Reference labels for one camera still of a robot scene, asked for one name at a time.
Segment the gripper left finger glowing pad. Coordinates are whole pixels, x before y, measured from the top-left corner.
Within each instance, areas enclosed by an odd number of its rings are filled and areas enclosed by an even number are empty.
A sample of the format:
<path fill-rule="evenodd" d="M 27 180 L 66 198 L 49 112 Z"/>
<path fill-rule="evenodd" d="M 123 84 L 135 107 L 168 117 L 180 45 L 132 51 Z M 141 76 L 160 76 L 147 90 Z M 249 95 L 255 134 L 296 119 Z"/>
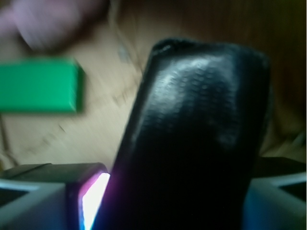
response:
<path fill-rule="evenodd" d="M 26 164 L 0 173 L 2 230 L 93 230 L 110 174 L 102 163 Z"/>

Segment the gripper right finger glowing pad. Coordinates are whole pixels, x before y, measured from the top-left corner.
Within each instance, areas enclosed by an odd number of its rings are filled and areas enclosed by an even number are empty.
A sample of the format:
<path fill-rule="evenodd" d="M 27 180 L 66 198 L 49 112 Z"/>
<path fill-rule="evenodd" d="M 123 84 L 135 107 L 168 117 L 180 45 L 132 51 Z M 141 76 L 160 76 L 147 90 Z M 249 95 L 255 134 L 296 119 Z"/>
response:
<path fill-rule="evenodd" d="M 244 230 L 307 228 L 307 165 L 284 157 L 260 157 L 245 198 Z"/>

